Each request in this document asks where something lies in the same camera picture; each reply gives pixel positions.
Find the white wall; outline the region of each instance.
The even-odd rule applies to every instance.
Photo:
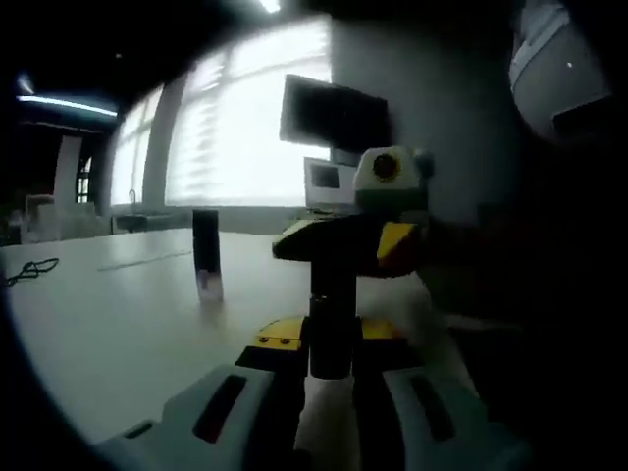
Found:
[[[55,205],[72,207],[77,202],[77,172],[82,137],[64,135],[55,171]]]
[[[431,213],[473,224],[479,204],[509,202],[521,136],[507,51],[473,30],[454,35],[334,21],[333,82],[388,100],[395,143],[434,154]]]

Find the white table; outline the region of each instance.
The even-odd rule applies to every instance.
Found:
[[[216,365],[233,363],[259,328],[307,313],[309,264],[275,260],[272,240],[220,234],[225,301],[213,311],[201,307],[196,293],[191,230],[3,249],[8,275],[30,260],[60,259],[52,272],[16,284],[10,295],[36,372],[89,442],[159,420],[168,398]],[[394,320],[431,360],[459,375],[416,276],[358,279],[357,310]]]

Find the yellow plastic piece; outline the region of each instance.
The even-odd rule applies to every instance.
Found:
[[[400,339],[401,332],[389,321],[382,319],[362,319],[362,338],[375,339]]]
[[[383,261],[388,257],[395,247],[414,229],[414,224],[408,223],[385,223],[382,228],[380,245],[377,249],[377,260],[379,265],[384,265]]]
[[[302,317],[280,319],[260,330],[251,345],[276,350],[299,350],[302,325]]]

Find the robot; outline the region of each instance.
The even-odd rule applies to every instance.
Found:
[[[420,262],[426,228],[395,220],[423,187],[416,155],[368,150],[355,175],[356,214],[299,220],[275,241],[276,258],[311,263],[308,316],[264,327],[235,365],[170,399],[160,423],[100,444],[102,454],[130,470],[307,469],[293,448],[309,366],[316,378],[353,376],[364,470],[523,466],[528,445],[489,421],[477,397],[429,374],[393,325],[356,316],[357,276],[402,276]]]

